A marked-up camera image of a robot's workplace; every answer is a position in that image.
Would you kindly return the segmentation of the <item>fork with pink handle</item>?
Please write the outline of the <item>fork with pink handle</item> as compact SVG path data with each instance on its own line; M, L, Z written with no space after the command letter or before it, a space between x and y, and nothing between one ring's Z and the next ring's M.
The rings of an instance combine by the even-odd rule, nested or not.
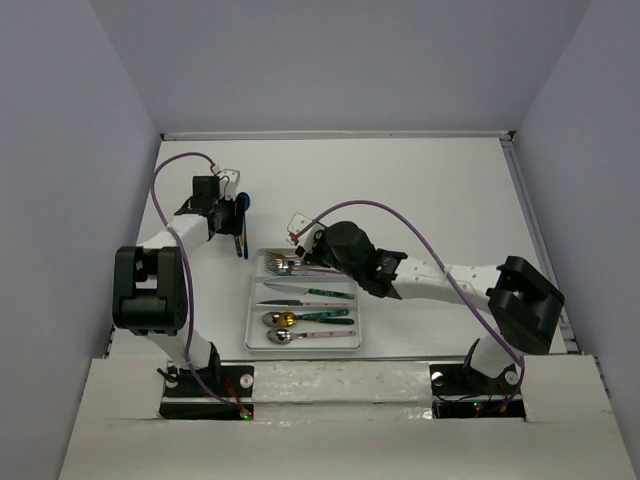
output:
M267 265L265 271L273 276L342 276L334 269L312 268L302 265Z

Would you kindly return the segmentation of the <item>blue metallic spoon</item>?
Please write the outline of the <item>blue metallic spoon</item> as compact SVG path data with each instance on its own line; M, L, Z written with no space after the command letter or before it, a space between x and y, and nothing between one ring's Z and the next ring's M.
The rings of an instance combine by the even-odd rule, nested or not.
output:
M246 192L240 192L236 197L236 207L240 220L239 235L236 237L236 252L239 258L247 260L249 258L249 247L247 240L247 220L246 212L250 208L250 197Z

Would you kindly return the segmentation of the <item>spoon with teal marbled handle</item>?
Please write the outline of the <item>spoon with teal marbled handle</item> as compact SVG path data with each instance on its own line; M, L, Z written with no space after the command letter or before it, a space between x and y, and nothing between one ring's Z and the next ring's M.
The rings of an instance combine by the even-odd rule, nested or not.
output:
M280 327L273 320L271 315L273 313L280 313L278 311L267 312L262 315L261 320L262 323L269 327ZM305 314L296 314L296 315L309 315L309 316L327 316L327 317L346 317L349 313L348 310L336 310L336 311L324 311L324 312L314 312L314 313L305 313Z

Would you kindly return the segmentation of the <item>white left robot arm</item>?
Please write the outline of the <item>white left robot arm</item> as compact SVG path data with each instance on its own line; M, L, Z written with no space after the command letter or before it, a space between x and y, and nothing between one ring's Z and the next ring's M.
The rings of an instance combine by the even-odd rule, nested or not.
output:
M209 395L221 383L215 345L194 326L194 279L189 255L216 235L228 235L236 255L248 258L247 193L240 172L224 169L192 179L192 194L151 239L116 251L112 320L116 328L160 348L195 392Z

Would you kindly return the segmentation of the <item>orange plastic knife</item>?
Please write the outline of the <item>orange plastic knife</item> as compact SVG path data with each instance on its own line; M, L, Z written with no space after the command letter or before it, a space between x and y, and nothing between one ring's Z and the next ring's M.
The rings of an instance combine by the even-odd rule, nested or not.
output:
M237 236L237 255L240 258L244 258L244 230L245 230L245 205L244 202L241 200L238 200L236 202L236 207L237 207L237 214L238 214L238 219L239 219L239 234Z

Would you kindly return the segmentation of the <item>knife with marbled dark handle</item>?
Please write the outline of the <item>knife with marbled dark handle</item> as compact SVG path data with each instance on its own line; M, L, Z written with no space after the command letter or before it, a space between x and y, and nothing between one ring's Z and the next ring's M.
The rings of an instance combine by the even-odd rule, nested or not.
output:
M235 244L235 249L236 249L236 255L239 258L243 258L244 257L244 247L242 244L242 240L240 236L234 236L234 244Z

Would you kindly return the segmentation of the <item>spoon with pink handle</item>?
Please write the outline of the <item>spoon with pink handle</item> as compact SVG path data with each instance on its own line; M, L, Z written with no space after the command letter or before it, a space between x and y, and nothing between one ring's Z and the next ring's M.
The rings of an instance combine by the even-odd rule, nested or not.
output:
M355 330L337 330L337 331L314 331L295 333L286 328L275 328L266 332L266 338L277 345L287 345L294 340L301 339L328 339L328 338L348 338L355 337Z

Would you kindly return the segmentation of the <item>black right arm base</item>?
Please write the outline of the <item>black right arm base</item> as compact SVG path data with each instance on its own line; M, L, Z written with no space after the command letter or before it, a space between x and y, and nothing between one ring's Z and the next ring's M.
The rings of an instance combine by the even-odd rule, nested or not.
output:
M477 339L462 363L436 363L430 366L432 413L436 419L525 419L519 393L516 367L508 365L497 378L486 377L471 368Z

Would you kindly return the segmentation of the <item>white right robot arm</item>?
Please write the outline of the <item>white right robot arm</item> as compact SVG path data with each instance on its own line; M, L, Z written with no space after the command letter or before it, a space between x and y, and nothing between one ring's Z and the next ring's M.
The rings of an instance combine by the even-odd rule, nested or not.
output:
M377 248L355 223L330 226L295 215L287 232L304 260L329 267L368 294L464 305L486 329L460 368L462 384L482 392L526 355L549 353L564 295L529 261L510 256L497 266L439 264Z

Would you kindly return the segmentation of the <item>knife with teal marbled handle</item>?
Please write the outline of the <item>knife with teal marbled handle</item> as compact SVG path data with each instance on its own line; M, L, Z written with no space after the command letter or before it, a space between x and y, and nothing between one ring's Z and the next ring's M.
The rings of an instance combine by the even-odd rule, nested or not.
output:
M295 285L285 285L285 284L275 284L275 283L265 283L265 286L275 291L290 293L290 294L297 294L297 295L315 295L315 296L348 299L348 300L352 300L355 298L355 295L352 293L332 291L332 290L326 290L326 289L308 288L308 287L300 287Z

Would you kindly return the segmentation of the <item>gold spoon dark-green handle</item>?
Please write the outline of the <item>gold spoon dark-green handle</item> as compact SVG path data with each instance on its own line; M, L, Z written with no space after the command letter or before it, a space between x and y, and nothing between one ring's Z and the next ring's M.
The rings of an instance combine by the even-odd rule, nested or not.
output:
M351 326L355 324L353 319L345 317L296 315L292 312L273 313L271 317L272 320L280 327L291 327L304 322L344 326Z

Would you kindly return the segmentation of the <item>knife with pink handle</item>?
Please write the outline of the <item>knife with pink handle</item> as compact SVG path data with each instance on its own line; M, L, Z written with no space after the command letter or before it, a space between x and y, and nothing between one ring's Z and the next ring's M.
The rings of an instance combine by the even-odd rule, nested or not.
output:
M345 302L309 302L300 300L267 300L256 302L256 306L267 307L321 307L321 308L346 308L351 304Z

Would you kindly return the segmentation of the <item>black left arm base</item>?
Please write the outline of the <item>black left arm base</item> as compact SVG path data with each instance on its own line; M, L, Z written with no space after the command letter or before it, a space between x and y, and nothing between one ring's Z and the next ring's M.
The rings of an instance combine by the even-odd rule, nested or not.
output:
M216 370L183 370L171 361L158 368L163 388L158 415L164 420L251 421L255 367L218 364Z

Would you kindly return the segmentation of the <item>gold fork dark-green handle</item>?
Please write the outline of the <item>gold fork dark-green handle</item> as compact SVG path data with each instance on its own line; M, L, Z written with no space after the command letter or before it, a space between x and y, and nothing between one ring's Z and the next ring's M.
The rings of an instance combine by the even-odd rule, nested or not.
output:
M304 263L304 261L300 257L298 257L296 255L284 255L284 254L276 253L276 252L272 252L272 251L266 251L264 253L264 258L265 258L266 262L275 263L275 264L301 265L301 264Z

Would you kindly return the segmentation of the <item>all-silver fork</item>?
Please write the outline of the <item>all-silver fork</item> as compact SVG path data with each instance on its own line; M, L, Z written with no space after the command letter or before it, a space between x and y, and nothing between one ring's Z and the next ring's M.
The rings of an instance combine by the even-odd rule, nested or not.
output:
M266 267L267 265L283 265L283 264L268 263L268 262L266 262L266 261L265 261L265 258L264 258L264 261L263 261L264 270L265 270L265 267ZM314 265L310 265L310 264L305 264L305 263L303 263L303 264L301 264L301 265L302 265L302 266L309 266L309 267L312 267L312 268L323 268L323 267L318 267L318 266L314 266Z

